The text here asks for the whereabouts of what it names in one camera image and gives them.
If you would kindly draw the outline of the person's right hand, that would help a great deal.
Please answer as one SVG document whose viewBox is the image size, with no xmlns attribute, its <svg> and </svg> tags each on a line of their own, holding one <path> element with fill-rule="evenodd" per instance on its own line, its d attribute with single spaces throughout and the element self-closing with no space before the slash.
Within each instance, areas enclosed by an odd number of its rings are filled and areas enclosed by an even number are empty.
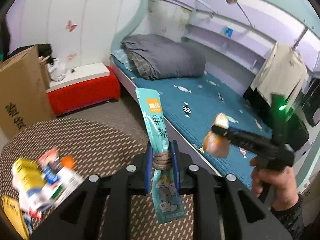
<svg viewBox="0 0 320 240">
<path fill-rule="evenodd" d="M 276 191 L 272 207 L 276 211 L 284 211 L 293 207 L 299 200 L 294 169 L 285 167 L 283 171 L 274 171 L 258 167 L 258 157 L 250 161 L 254 167 L 252 172 L 252 192 L 259 197 L 263 192 L 263 182 L 271 184 Z"/>
</svg>

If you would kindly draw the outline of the black jacket right forearm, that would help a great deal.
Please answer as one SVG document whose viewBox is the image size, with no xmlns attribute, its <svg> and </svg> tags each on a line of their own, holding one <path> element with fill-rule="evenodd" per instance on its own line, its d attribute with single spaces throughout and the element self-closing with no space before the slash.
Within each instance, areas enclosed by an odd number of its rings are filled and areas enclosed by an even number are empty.
<svg viewBox="0 0 320 240">
<path fill-rule="evenodd" d="M 300 239 L 304 231 L 302 204 L 303 197 L 301 194 L 298 194 L 298 201 L 293 207 L 284 211 L 276 211 L 274 208 L 271 208 L 273 215 L 281 222 L 294 240 Z"/>
</svg>

